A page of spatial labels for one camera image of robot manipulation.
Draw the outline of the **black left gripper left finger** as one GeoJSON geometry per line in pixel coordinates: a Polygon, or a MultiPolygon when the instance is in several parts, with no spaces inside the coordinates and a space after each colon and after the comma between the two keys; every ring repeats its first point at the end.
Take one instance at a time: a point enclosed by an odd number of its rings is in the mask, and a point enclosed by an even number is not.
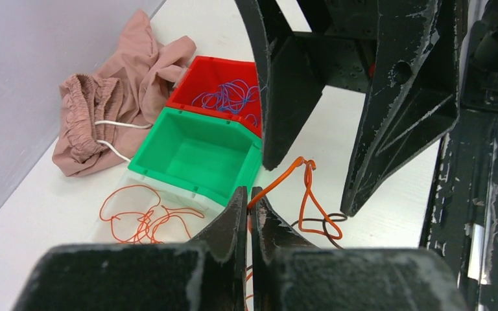
{"type": "Polygon", "coordinates": [[[244,310],[247,204],[237,188],[184,243],[51,248],[14,310],[244,310]]]}

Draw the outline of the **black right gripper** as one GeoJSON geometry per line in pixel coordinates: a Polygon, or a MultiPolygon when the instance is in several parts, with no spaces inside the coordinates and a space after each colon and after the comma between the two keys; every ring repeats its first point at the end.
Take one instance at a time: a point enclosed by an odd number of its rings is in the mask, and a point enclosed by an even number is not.
{"type": "Polygon", "coordinates": [[[345,215],[458,120],[464,1],[293,1],[309,32],[293,31],[276,1],[235,4],[257,70],[266,170],[284,160],[324,86],[366,92],[345,215]]]}

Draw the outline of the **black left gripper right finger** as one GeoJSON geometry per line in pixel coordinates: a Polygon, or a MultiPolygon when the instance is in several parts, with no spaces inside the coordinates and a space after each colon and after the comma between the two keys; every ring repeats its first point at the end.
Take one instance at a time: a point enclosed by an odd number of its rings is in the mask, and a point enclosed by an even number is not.
{"type": "Polygon", "coordinates": [[[253,188],[255,310],[467,310],[449,266],[427,249],[322,249],[253,188]]]}

